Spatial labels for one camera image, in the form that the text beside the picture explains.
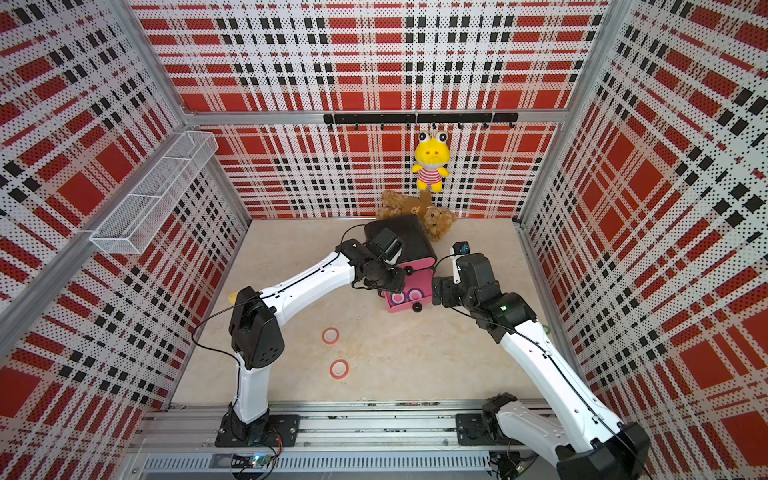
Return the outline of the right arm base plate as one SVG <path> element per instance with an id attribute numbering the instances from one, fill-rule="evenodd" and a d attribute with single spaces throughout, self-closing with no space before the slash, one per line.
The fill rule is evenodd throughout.
<path id="1" fill-rule="evenodd" d="M 489 433 L 482 415 L 460 413 L 455 416 L 457 442 L 460 446 L 492 446 L 499 442 Z"/>

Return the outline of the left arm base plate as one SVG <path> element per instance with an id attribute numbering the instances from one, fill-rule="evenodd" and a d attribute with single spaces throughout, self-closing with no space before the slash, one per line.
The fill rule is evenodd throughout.
<path id="1" fill-rule="evenodd" d="M 299 415 L 266 413 L 246 424 L 233 413 L 226 413 L 221 420 L 214 445 L 218 448 L 293 447 L 296 444 L 300 420 Z"/>

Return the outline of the black drawer cabinet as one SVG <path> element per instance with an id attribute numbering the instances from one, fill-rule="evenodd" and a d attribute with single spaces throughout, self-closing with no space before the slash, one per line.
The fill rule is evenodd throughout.
<path id="1" fill-rule="evenodd" d="M 414 214 L 369 222 L 364 227 L 367 240 L 373 239 L 384 229 L 392 231 L 402 242 L 400 262 L 437 256 L 420 219 Z"/>

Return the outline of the red tape roll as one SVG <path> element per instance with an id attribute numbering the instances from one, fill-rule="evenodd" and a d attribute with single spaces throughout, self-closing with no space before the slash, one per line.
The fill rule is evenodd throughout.
<path id="1" fill-rule="evenodd" d="M 350 366 L 348 362 L 344 359 L 335 360 L 329 368 L 329 373 L 331 377 L 336 380 L 342 380 L 346 378 L 349 374 L 349 371 L 350 371 Z"/>
<path id="2" fill-rule="evenodd" d="M 334 345 L 340 338 L 339 330 L 335 327 L 329 327 L 322 333 L 322 340 L 326 345 Z"/>

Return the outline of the pink drawer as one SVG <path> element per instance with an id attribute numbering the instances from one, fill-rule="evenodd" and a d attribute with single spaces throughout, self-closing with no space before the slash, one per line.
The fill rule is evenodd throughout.
<path id="1" fill-rule="evenodd" d="M 426 304 L 431 303 L 433 270 L 414 271 L 405 275 L 403 290 L 399 293 L 384 292 L 389 313 L 398 313 L 412 310 L 416 313 L 422 311 Z"/>
<path id="2" fill-rule="evenodd" d="M 436 258 L 435 257 L 425 257 L 421 259 L 415 259 L 415 260 L 409 260 L 405 262 L 400 262 L 398 264 L 399 267 L 406 269 L 407 267 L 412 268 L 414 271 L 418 270 L 424 270 L 424 269 L 430 269 L 436 264 Z"/>

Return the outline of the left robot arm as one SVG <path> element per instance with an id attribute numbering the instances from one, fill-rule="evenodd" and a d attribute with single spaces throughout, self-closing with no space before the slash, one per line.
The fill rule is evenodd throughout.
<path id="1" fill-rule="evenodd" d="M 247 287 L 237 293 L 229 324 L 238 365 L 230 416 L 237 427 L 246 429 L 268 418 L 271 365 L 285 349 L 282 327 L 341 287 L 361 283 L 365 290 L 401 293 L 406 273 L 396 263 L 403 247 L 403 241 L 385 228 L 364 242 L 342 241 L 314 266 L 264 291 Z"/>

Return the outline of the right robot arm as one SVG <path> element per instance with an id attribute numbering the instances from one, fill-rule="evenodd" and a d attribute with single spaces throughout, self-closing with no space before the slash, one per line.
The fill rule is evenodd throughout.
<path id="1" fill-rule="evenodd" d="M 448 255 L 452 274 L 432 281 L 433 302 L 472 318 L 533 381 L 554 413 L 547 418 L 499 395 L 485 406 L 488 429 L 517 440 L 562 479 L 638 479 L 650 438 L 593 394 L 550 341 L 529 304 L 503 292 L 481 253 Z"/>

